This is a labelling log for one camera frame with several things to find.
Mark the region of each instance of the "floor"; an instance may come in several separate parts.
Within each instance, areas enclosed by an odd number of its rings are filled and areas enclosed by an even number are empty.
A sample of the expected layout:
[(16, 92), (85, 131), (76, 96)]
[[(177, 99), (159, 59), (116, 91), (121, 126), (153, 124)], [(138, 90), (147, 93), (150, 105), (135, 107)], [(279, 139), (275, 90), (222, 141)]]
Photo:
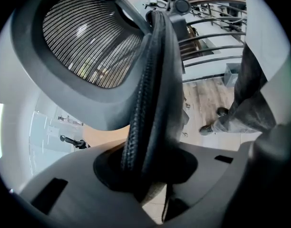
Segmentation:
[[(243, 142), (255, 140), (259, 136), (259, 133), (213, 133), (209, 136), (199, 134), (198, 130), (203, 125), (210, 124), (217, 118), (215, 111), (218, 107), (230, 108), (233, 102), (233, 88), (225, 87), (221, 78), (185, 83), (184, 95), (186, 113), (190, 119), (183, 129), (182, 142), (237, 151)], [(98, 146), (108, 141), (125, 139), (128, 130), (129, 126), (112, 132), (104, 132), (85, 126), (84, 139), (91, 146)], [(166, 188), (143, 206), (143, 209), (157, 224), (162, 223), (165, 191)]]

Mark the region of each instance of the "leg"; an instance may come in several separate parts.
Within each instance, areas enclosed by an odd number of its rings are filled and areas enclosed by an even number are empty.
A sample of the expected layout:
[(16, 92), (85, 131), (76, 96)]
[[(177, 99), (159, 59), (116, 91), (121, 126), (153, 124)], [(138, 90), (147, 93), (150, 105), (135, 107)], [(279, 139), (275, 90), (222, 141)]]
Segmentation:
[(234, 86), (234, 101), (229, 109), (229, 114), (245, 100), (259, 91), (267, 79), (261, 69), (259, 62), (247, 44), (242, 53), (242, 64), (238, 78)]
[(265, 132), (276, 125), (273, 114), (260, 92), (244, 100), (234, 113), (220, 117), (211, 129), (214, 132)]
[(275, 119), (260, 93), (267, 79), (254, 54), (245, 45), (242, 65), (234, 87), (234, 101), (228, 115), (200, 129), (202, 135), (212, 132), (253, 133), (275, 126)]

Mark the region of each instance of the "metal bar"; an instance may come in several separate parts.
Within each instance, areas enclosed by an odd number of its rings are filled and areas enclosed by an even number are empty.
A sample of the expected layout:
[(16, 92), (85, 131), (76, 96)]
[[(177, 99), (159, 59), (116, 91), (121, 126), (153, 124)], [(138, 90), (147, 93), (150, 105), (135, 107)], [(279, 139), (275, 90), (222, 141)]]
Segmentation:
[(184, 53), (185, 51), (191, 51), (192, 47), (184, 48), (180, 50), (180, 53)]
[(183, 80), (183, 84), (184, 83), (190, 83), (190, 82), (198, 81), (198, 80), (202, 80), (202, 79), (223, 77), (224, 75), (225, 74), (213, 74), (213, 75), (204, 76), (204, 77), (200, 77), (200, 78), (187, 79), (187, 80)]
[(207, 6), (208, 6), (208, 10), (209, 10), (209, 14), (210, 14), (210, 16), (213, 17), (213, 16), (212, 16), (212, 13), (211, 13), (211, 9), (210, 9), (210, 4), (207, 3)]
[(194, 40), (206, 39), (206, 38), (210, 38), (210, 37), (216, 37), (216, 36), (233, 36), (233, 35), (245, 36), (246, 33), (244, 33), (244, 32), (229, 32), (229, 33), (208, 34), (208, 35), (204, 35), (204, 36), (197, 36), (197, 37), (193, 37), (193, 38), (181, 40), (181, 41), (179, 41), (179, 44), (183, 44), (185, 42), (190, 42), (190, 41), (194, 41)]
[[(211, 9), (211, 11), (215, 11), (215, 12), (218, 12), (218, 13), (220, 13), (220, 14), (224, 14), (224, 15), (227, 15), (227, 16), (229, 16), (229, 17), (234, 17), (235, 18), (235, 16), (232, 16), (232, 15), (230, 15), (230, 14), (227, 14), (227, 13), (224, 13), (224, 12), (221, 12), (221, 11), (218, 11), (218, 10), (215, 10), (215, 9)], [(202, 12), (202, 11), (199, 11), (199, 13), (202, 13), (202, 14), (204, 14), (204, 15), (207, 15), (207, 16), (209, 16), (210, 14), (208, 14), (208, 13), (205, 13), (205, 12)]]
[(230, 9), (233, 9), (233, 10), (236, 10), (236, 11), (239, 11), (241, 13), (245, 13), (247, 14), (247, 11), (245, 10), (241, 10), (241, 9), (238, 9), (238, 8), (235, 8), (235, 7), (232, 7), (232, 6), (229, 6), (229, 5), (224, 5), (224, 4), (220, 4), (220, 3), (217, 3), (217, 2), (212, 2), (213, 4), (216, 4), (216, 5), (219, 5), (219, 6), (223, 6), (223, 7), (226, 7), (226, 8), (230, 8)]
[(205, 51), (216, 51), (216, 50), (222, 50), (222, 49), (231, 49), (231, 48), (243, 48), (244, 45), (233, 45), (233, 46), (222, 46), (222, 47), (212, 47), (212, 48), (206, 48), (206, 49), (202, 49), (199, 51), (192, 51), (192, 52), (187, 52), (182, 54), (183, 56), (188, 56), (188, 55), (194, 55), (194, 54), (198, 54), (198, 53), (203, 53)]
[[(204, 14), (204, 15), (210, 16), (210, 14), (208, 14), (208, 13), (205, 13), (205, 12), (202, 12), (202, 11), (198, 11), (198, 12), (199, 12), (199, 13), (202, 13), (202, 14)], [(239, 29), (238, 26), (235, 26), (235, 25), (233, 25), (232, 23), (229, 23), (229, 22), (226, 22), (226, 21), (223, 21), (223, 22), (226, 23), (226, 24), (228, 24), (228, 25), (231, 25), (231, 27), (232, 27), (234, 30), (236, 30), (236, 31), (238, 31), (238, 32), (242, 32), (242, 30)], [(218, 24), (218, 23), (211, 22), (211, 24), (212, 24), (212, 23), (218, 25), (218, 26), (221, 27), (221, 28), (224, 28), (224, 26), (221, 26), (221, 25)]]
[(195, 25), (195, 24), (199, 24), (199, 23), (204, 23), (204, 22), (211, 22), (211, 21), (215, 21), (215, 20), (247, 20), (247, 18), (240, 18), (237, 19), (237, 17), (214, 17), (214, 18), (208, 18), (208, 19), (202, 19), (202, 20), (197, 20), (197, 21), (193, 21), (193, 22), (189, 22), (187, 23), (187, 25)]
[(196, 14), (194, 13), (194, 9), (191, 10), (192, 14), (193, 14), (193, 17), (196, 16)]
[(191, 67), (191, 66), (195, 66), (195, 65), (199, 65), (199, 64), (203, 64), (203, 63), (210, 63), (210, 62), (215, 62), (215, 61), (222, 61), (222, 60), (227, 60), (227, 59), (236, 59), (236, 58), (242, 58), (242, 57), (243, 56), (227, 56), (227, 57), (212, 58), (212, 59), (208, 59), (208, 60), (190, 63), (188, 65), (185, 65), (184, 67)]

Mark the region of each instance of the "person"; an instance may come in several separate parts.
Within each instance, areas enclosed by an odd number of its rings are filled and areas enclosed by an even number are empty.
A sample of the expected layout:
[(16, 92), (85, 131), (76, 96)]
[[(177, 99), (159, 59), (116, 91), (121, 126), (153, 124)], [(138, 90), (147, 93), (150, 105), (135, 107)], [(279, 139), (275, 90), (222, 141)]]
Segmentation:
[(214, 132), (265, 132), (276, 125), (261, 88), (285, 65), (290, 43), (274, 13), (263, 0), (246, 0), (248, 27), (241, 68), (230, 109), (220, 107), (219, 118), (200, 128), (201, 135)]
[(63, 116), (58, 116), (58, 120), (60, 121), (64, 121), (66, 118), (64, 118)]
[[(230, 16), (233, 16), (233, 17), (237, 17), (239, 12), (237, 9), (240, 9), (240, 10), (245, 10), (246, 9), (246, 5), (245, 4), (239, 4), (239, 3), (232, 3), (230, 2), (229, 3), (229, 6), (230, 7), (233, 7), (234, 9), (231, 9), (231, 8), (227, 8), (227, 13), (230, 15)], [(241, 23), (234, 23), (234, 25), (237, 25), (237, 26), (240, 26)]]

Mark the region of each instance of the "metal railing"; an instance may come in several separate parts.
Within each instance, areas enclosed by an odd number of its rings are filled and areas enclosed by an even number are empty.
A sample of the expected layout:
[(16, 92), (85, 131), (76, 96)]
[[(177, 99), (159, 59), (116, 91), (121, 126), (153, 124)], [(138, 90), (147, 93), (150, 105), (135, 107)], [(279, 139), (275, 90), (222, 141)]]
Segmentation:
[[(188, 22), (188, 30), (190, 32), (190, 38), (181, 40), (179, 42), (182, 60), (189, 60), (195, 57), (202, 57), (205, 54), (211, 53), (217, 50), (231, 49), (231, 48), (243, 48), (244, 36), (246, 35), (247, 25), (247, 11), (246, 0), (188, 0), (192, 6), (191, 13), (196, 18), (195, 21)], [(210, 22), (208, 26), (218, 26), (224, 30), (223, 33), (198, 35), (197, 29), (193, 28), (193, 25), (200, 23)], [(238, 42), (239, 45), (220, 45), (216, 47), (202, 47), (205, 45), (204, 39), (219, 37), (219, 36), (232, 36)], [(190, 64), (186, 64), (185, 67), (199, 65), (202, 63), (208, 63), (213, 61), (228, 60), (234, 58), (241, 58), (241, 55), (227, 55), (217, 58), (198, 60)]]

